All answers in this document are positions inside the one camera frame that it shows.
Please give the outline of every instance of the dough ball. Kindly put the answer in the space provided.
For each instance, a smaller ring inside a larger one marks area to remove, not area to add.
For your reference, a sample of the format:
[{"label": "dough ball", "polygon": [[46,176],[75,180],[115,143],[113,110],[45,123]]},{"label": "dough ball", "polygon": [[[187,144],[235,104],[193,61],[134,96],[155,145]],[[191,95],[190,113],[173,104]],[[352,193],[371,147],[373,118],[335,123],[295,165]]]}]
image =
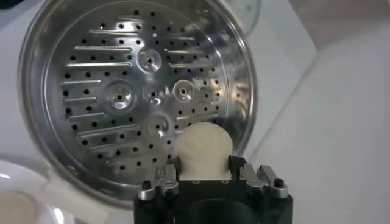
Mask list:
[{"label": "dough ball", "polygon": [[181,180],[229,180],[229,155],[233,142],[220,126],[209,122],[193,124],[175,144],[181,162]]}]

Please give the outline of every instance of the metal rim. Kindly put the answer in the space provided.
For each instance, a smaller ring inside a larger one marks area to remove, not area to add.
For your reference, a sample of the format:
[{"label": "metal rim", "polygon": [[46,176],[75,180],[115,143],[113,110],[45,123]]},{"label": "metal rim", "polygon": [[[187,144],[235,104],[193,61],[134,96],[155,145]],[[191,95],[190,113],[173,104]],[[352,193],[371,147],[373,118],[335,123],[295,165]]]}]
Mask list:
[{"label": "metal rim", "polygon": [[[30,136],[32,137],[33,142],[38,147],[39,151],[44,155],[44,157],[53,164],[54,168],[58,172],[58,174],[70,182],[72,182],[74,185],[78,187],[78,189],[83,190],[85,193],[88,193],[91,196],[100,198],[101,200],[110,203],[111,205],[120,205],[125,206],[126,208],[132,209],[133,203],[132,201],[128,200],[120,200],[118,198],[113,198],[108,195],[105,195],[95,189],[92,189],[88,185],[86,185],[83,181],[79,180],[75,176],[71,175],[69,171],[63,166],[63,164],[54,156],[51,149],[48,147],[46,141],[42,138],[42,136],[39,134],[40,129],[38,127],[38,124],[34,120],[34,106],[32,105],[32,102],[29,101],[28,96],[30,91],[30,83],[26,81],[23,77],[28,75],[29,71],[28,68],[30,66],[29,58],[29,51],[30,48],[34,45],[34,42],[36,41],[32,37],[35,36],[35,34],[38,32],[39,29],[37,26],[43,22],[43,20],[46,19],[45,16],[41,16],[45,12],[50,12],[52,9],[55,8],[56,5],[61,4],[63,1],[47,1],[43,4],[42,8],[38,11],[38,13],[35,15],[34,19],[32,20],[29,30],[27,31],[27,34],[25,36],[23,46],[21,48],[21,54],[19,58],[19,66],[18,66],[18,89],[19,89],[19,102],[21,104],[21,112],[23,114],[23,119],[26,123],[27,128],[29,129]],[[241,51],[244,55],[251,55],[250,49],[248,48],[248,43],[243,37],[244,34],[241,30],[239,30],[237,23],[235,22],[232,15],[229,14],[229,12],[224,8],[222,4],[220,4],[218,1],[212,2],[214,4],[215,8],[219,10],[219,13],[224,15],[226,17],[226,20],[230,24],[230,28],[233,30],[235,34],[235,38],[238,40],[239,45],[241,46]],[[255,73],[254,64],[250,58],[246,58],[246,65],[248,66],[248,69],[251,74]],[[248,139],[250,138],[250,134],[254,127],[254,121],[256,120],[254,108],[258,107],[258,93],[257,89],[255,87],[254,83],[257,83],[256,76],[250,75],[250,83],[252,85],[251,87],[251,101],[250,101],[250,108],[249,108],[249,114],[250,119],[246,122],[247,128],[245,129],[243,133],[243,141],[241,141],[240,145],[238,146],[239,150],[236,152],[238,155],[242,155],[245,146],[248,142]]]}]

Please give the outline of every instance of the metal screw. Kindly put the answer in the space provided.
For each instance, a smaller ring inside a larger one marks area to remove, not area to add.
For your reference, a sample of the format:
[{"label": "metal screw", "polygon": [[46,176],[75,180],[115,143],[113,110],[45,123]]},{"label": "metal screw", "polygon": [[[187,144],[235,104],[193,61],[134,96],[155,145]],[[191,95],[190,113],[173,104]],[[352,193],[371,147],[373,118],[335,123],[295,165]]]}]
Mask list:
[{"label": "metal screw", "polygon": [[276,179],[274,179],[274,186],[276,188],[283,188],[283,187],[285,187],[285,182],[280,178],[276,178]]},{"label": "metal screw", "polygon": [[152,182],[150,180],[146,180],[142,182],[142,190],[149,190],[152,188]]}]

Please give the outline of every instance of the perforated metal surface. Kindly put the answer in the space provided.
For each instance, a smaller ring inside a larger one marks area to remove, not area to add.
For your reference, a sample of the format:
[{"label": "perforated metal surface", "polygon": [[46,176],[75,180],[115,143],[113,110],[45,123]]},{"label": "perforated metal surface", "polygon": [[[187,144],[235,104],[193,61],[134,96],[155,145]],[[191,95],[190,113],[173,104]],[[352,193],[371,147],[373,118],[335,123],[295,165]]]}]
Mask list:
[{"label": "perforated metal surface", "polygon": [[47,124],[37,138],[77,179],[120,200],[132,199],[148,168],[175,156],[177,134],[195,122],[224,127],[242,150],[252,129],[254,74],[223,13],[202,1],[46,4],[42,20],[58,25],[35,25],[52,32],[31,43],[35,55],[47,54],[25,65],[33,86],[26,104]]}]

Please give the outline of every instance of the white appliance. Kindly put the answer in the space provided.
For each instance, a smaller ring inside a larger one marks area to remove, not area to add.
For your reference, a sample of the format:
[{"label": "white appliance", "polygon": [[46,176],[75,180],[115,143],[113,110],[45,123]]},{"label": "white appliance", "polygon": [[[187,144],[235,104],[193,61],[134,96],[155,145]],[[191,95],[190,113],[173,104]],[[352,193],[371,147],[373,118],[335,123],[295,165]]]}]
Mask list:
[{"label": "white appliance", "polygon": [[[42,1],[25,0],[9,12],[0,13],[8,19],[8,23],[0,27],[0,63],[3,68],[0,99],[6,105],[0,111],[0,156],[23,163],[49,177],[44,192],[39,195],[42,200],[58,205],[87,223],[129,223],[133,219],[131,212],[88,198],[51,172],[50,165],[40,156],[24,126],[17,93],[18,57],[29,23],[41,5]],[[238,17],[241,9],[236,11]],[[260,17],[249,34],[249,42],[260,81],[261,109],[246,150],[247,158],[256,151],[316,55],[314,44],[286,0],[262,1]],[[61,195],[61,192],[66,192],[66,197],[51,197]]]}]

